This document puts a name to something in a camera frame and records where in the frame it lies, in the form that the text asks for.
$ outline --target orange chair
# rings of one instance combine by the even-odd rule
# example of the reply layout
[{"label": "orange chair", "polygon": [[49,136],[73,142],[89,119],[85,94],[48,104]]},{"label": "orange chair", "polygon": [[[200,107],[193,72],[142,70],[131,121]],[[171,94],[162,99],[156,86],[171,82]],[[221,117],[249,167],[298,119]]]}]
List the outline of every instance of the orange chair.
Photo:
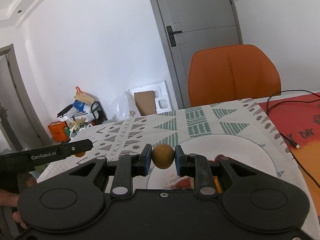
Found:
[{"label": "orange chair", "polygon": [[253,45],[205,49],[191,60],[188,94],[192,107],[269,97],[279,91],[276,67]]}]

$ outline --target door frame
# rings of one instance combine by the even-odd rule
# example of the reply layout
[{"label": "door frame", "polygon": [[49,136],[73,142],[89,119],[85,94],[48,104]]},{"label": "door frame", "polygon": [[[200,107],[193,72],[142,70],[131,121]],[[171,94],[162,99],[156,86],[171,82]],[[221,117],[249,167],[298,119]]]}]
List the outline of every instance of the door frame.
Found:
[{"label": "door frame", "polygon": [[[160,34],[161,43],[162,43],[162,46],[164,49],[165,58],[167,60],[169,73],[170,73],[174,93],[176,96],[178,108],[184,109],[185,106],[183,104],[181,90],[180,90],[180,86],[179,86],[178,73],[177,73],[177,70],[176,70],[176,67],[174,64],[174,60],[173,60],[173,56],[172,56],[172,52],[171,52],[171,46],[170,46],[170,42],[169,42],[169,39],[167,36],[167,30],[166,30],[166,27],[165,27],[165,24],[164,24],[162,15],[161,15],[160,6],[158,3],[158,0],[150,0],[150,1],[151,1],[152,10],[153,10],[153,13],[154,13],[154,16],[156,19],[158,31]],[[238,18],[237,12],[236,12],[236,6],[234,3],[234,0],[231,0],[231,2],[232,2],[231,7],[232,7],[233,15],[235,18],[236,28],[237,28],[238,37],[239,37],[239,43],[243,44],[240,25],[239,25],[239,18]]]},{"label": "door frame", "polygon": [[22,109],[25,112],[32,128],[35,130],[43,146],[51,145],[52,142],[47,132],[45,131],[43,125],[41,124],[36,114],[36,111],[32,106],[32,103],[30,101],[26,88],[24,86],[21,73],[18,67],[17,58],[14,52],[13,44],[0,48],[0,56],[3,56],[3,55],[7,56],[8,68],[9,68],[9,72],[10,72],[10,76],[11,76],[14,88],[16,90]]}]

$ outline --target clear plastic bag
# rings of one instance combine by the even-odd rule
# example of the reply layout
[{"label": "clear plastic bag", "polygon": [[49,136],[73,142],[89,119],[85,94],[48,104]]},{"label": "clear plastic bag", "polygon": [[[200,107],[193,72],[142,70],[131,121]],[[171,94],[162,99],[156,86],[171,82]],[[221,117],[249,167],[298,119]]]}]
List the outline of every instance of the clear plastic bag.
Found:
[{"label": "clear plastic bag", "polygon": [[127,91],[113,100],[110,107],[120,121],[141,116],[133,96]]}]

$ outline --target cable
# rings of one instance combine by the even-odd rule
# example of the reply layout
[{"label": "cable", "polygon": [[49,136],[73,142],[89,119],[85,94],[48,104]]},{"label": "cable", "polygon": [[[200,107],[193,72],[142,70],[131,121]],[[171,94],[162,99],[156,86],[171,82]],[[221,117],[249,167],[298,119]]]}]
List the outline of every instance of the cable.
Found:
[{"label": "cable", "polygon": [[[268,98],[268,101],[267,101],[267,109],[266,109],[266,114],[269,116],[269,113],[270,113],[270,110],[274,109],[275,107],[279,106],[280,104],[283,104],[283,103],[314,103],[314,102],[317,102],[317,101],[320,101],[320,99],[318,100],[313,100],[313,101],[298,101],[298,100],[287,100],[287,101],[282,101],[282,102],[279,102],[275,105],[273,105],[272,107],[269,108],[269,101],[272,97],[274,97],[275,95],[277,94],[281,94],[283,92],[297,92],[297,91],[303,91],[303,92],[307,92],[307,93],[310,93],[310,94],[313,94],[317,97],[320,98],[320,95],[317,95],[316,93],[314,92],[311,92],[311,91],[308,91],[308,90],[302,90],[302,89],[299,89],[299,90],[284,90],[284,91],[280,91],[280,92],[276,92],[274,94],[272,94],[269,98]],[[294,140],[288,138],[287,136],[283,135],[282,133],[280,133],[280,135],[286,140],[288,141],[293,147],[299,149],[300,148],[300,145],[297,144]],[[313,182],[318,186],[318,188],[320,188],[320,184],[316,181],[316,179],[301,165],[301,163],[298,161],[298,159],[294,156],[294,154],[291,152],[293,158],[295,159],[295,161],[297,162],[297,164],[302,168],[302,170],[310,177],[310,179],[313,180]]]}]

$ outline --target white styrofoam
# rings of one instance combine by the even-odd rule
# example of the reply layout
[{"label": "white styrofoam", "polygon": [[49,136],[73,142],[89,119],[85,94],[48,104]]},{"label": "white styrofoam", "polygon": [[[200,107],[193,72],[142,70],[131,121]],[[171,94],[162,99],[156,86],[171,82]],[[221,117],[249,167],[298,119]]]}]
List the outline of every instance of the white styrofoam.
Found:
[{"label": "white styrofoam", "polygon": [[[142,86],[142,87],[137,87],[133,89],[129,89],[129,92],[132,94],[134,97],[134,93],[137,92],[144,92],[144,91],[154,91],[155,96],[155,103],[156,103],[156,111],[157,114],[165,113],[165,112],[170,112],[172,111],[171,104],[169,101],[169,95],[167,91],[167,86],[165,85],[165,81],[161,81],[158,83]],[[166,100],[167,107],[161,108],[160,107],[160,101],[161,100]]]}]

